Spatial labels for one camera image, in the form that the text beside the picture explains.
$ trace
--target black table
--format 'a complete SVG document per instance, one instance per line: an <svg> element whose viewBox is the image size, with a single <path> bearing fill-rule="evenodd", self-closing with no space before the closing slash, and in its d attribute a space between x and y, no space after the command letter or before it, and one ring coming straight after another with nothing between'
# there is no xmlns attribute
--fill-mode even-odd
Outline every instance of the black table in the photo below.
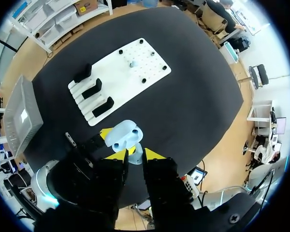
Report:
<svg viewBox="0 0 290 232"><path fill-rule="evenodd" d="M145 38L172 72L90 127L68 83L86 63L136 39ZM65 47L37 74L33 87L44 124L25 151L33 171L66 155L68 132L83 142L102 128L130 119L143 130L143 147L178 164L180 176L191 170L220 141L242 103L236 79L207 35L172 7L147 9L107 21ZM112 154L110 148L95 157ZM147 197L142 166L130 165L120 206Z"/></svg>

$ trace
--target shelf unit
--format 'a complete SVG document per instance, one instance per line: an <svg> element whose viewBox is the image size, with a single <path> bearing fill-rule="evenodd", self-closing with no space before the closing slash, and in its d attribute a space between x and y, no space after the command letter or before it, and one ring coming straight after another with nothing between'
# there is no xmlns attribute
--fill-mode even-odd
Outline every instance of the shelf unit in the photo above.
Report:
<svg viewBox="0 0 290 232"><path fill-rule="evenodd" d="M84 14L82 16L77 16L77 22L75 23L75 25L73 25L72 27L68 28L68 29L60 29L59 30L59 36L56 37L52 42L48 43L48 44L44 44L40 39L35 38L35 34L45 25L47 24L51 19L55 18L60 12L64 11L65 9L67 9L68 7L74 5L75 3L77 3L80 0L66 0L69 3L64 6L63 8L61 8L59 11L57 12L51 12L48 16L47 19L45 21L43 21L35 30L31 31L29 29L27 29L21 22L21 18L24 16L24 14L34 5L38 2L39 0L33 0L16 18L13 18L12 15L9 16L9 20L13 23L14 27L22 34L28 36L29 38L31 38L32 40L34 40L34 42L39 45L41 48L43 48L47 53L51 53L51 46L58 41L62 36L64 36L66 33L68 33L69 31L71 31L73 28L79 26L80 24L86 22L87 20L100 15L102 13L105 12L109 12L110 15L113 14L113 8L112 8L112 1L111 0L107 0L108 2L108 6L98 2L98 8L94 11L91 11L87 14Z"/></svg>

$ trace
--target storage bin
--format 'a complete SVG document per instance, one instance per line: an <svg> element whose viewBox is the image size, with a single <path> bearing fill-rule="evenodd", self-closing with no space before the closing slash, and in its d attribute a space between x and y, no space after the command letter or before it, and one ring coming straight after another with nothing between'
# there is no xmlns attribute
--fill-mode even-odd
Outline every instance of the storage bin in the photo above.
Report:
<svg viewBox="0 0 290 232"><path fill-rule="evenodd" d="M158 6L158 0L142 0L142 4L144 7L152 8Z"/></svg>
<svg viewBox="0 0 290 232"><path fill-rule="evenodd" d="M55 19L56 24L60 25L63 29L69 29L76 26L77 24L77 15L76 8L71 6L61 13L59 13Z"/></svg>
<svg viewBox="0 0 290 232"><path fill-rule="evenodd" d="M43 120L35 100L33 85L20 76L3 114L4 131L14 156L24 152Z"/></svg>
<svg viewBox="0 0 290 232"><path fill-rule="evenodd" d="M36 7L30 15L27 15L28 21L24 24L30 30L35 30L41 23L47 19L47 14L43 5Z"/></svg>
<svg viewBox="0 0 290 232"><path fill-rule="evenodd" d="M44 44L51 43L56 37L59 36L60 32L56 28L56 24L54 20L48 22L40 31L40 40L44 42Z"/></svg>
<svg viewBox="0 0 290 232"><path fill-rule="evenodd" d="M238 62L238 55L229 42L225 42L219 51L224 56L228 64L234 64Z"/></svg>
<svg viewBox="0 0 290 232"><path fill-rule="evenodd" d="M71 0L49 0L46 4L49 5L53 11L57 12L69 3L71 3Z"/></svg>

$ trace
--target monitor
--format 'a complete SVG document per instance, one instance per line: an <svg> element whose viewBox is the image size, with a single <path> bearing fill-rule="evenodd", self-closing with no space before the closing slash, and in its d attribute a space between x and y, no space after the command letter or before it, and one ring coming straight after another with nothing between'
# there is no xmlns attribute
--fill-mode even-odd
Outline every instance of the monitor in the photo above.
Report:
<svg viewBox="0 0 290 232"><path fill-rule="evenodd" d="M195 167L187 173L187 175L190 175L192 177L195 185L199 185L201 181L205 178L206 174L207 171L204 171L199 167Z"/></svg>
<svg viewBox="0 0 290 232"><path fill-rule="evenodd" d="M286 118L285 117L278 117L276 118L276 134L284 134L286 129Z"/></svg>

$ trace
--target light blue object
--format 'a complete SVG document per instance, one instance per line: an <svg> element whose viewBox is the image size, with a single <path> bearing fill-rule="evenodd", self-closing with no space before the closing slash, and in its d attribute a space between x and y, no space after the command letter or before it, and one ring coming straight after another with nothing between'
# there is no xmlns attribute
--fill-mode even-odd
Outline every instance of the light blue object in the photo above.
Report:
<svg viewBox="0 0 290 232"><path fill-rule="evenodd" d="M130 149L143 138L142 130L131 120L117 124L105 137L107 147L112 147L115 152Z"/></svg>
<svg viewBox="0 0 290 232"><path fill-rule="evenodd" d="M235 63L237 63L238 62L238 55L235 52L235 50L233 49L233 47L231 46L231 44L229 42L225 42L224 45L226 46L226 48L230 52L230 54L231 54L232 58L234 59Z"/></svg>
<svg viewBox="0 0 290 232"><path fill-rule="evenodd" d="M158 0L142 0L142 4L144 7L152 8L158 6Z"/></svg>
<svg viewBox="0 0 290 232"><path fill-rule="evenodd" d="M22 13L22 11L28 6L27 2L22 3L14 12L14 14L12 15L13 18L17 18L17 16L19 16L20 13Z"/></svg>
<svg viewBox="0 0 290 232"><path fill-rule="evenodd" d="M129 163L140 165L142 164L142 155L143 149L140 143L135 145L135 152L132 155L129 155Z"/></svg>
<svg viewBox="0 0 290 232"><path fill-rule="evenodd" d="M133 67L135 67L135 66L137 66L137 62L136 62L136 61L132 61L132 62L130 63L130 68L133 68Z"/></svg>
<svg viewBox="0 0 290 232"><path fill-rule="evenodd" d="M137 4L140 0L127 0L127 4Z"/></svg>

